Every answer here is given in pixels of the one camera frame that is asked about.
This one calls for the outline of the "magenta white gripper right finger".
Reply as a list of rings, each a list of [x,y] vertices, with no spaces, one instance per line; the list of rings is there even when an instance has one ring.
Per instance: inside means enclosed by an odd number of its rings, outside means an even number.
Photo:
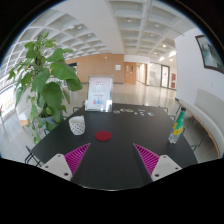
[[[168,155],[157,155],[151,150],[134,143],[144,167],[153,181],[157,181],[181,170],[181,167]]]

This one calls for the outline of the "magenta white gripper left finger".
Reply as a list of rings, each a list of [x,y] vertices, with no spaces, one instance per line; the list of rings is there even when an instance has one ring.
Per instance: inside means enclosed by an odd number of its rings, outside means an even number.
[[[42,169],[70,181],[79,167],[89,146],[90,143],[87,143],[65,155],[56,154],[42,166]]]

